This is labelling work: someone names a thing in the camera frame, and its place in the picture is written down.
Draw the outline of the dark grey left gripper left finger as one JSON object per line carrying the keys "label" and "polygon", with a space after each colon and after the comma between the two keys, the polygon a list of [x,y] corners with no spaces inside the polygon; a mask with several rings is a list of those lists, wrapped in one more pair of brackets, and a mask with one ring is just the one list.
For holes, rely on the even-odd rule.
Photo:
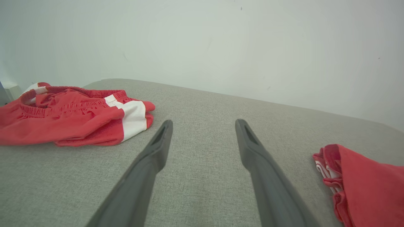
{"label": "dark grey left gripper left finger", "polygon": [[85,227],[144,227],[155,178],[166,165],[172,135],[173,122],[166,120]]}

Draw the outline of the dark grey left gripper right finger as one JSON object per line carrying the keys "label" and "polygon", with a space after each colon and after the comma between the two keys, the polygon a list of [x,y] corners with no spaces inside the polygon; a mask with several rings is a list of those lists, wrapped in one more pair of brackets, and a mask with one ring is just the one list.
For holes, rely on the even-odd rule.
{"label": "dark grey left gripper right finger", "polygon": [[319,227],[318,221],[248,123],[235,121],[243,166],[251,174],[262,227]]}

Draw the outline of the red white t-shirt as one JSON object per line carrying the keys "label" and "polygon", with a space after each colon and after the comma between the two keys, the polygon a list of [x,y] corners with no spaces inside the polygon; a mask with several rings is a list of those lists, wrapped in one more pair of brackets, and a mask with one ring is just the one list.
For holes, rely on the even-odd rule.
{"label": "red white t-shirt", "polygon": [[379,163],[339,144],[312,157],[344,227],[404,227],[404,166]]}

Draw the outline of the red white shorts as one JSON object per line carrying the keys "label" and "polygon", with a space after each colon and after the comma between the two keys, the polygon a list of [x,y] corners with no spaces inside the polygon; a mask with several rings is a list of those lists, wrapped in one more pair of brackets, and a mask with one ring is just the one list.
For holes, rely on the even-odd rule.
{"label": "red white shorts", "polygon": [[150,128],[154,110],[125,90],[36,83],[0,107],[0,145],[113,146]]}

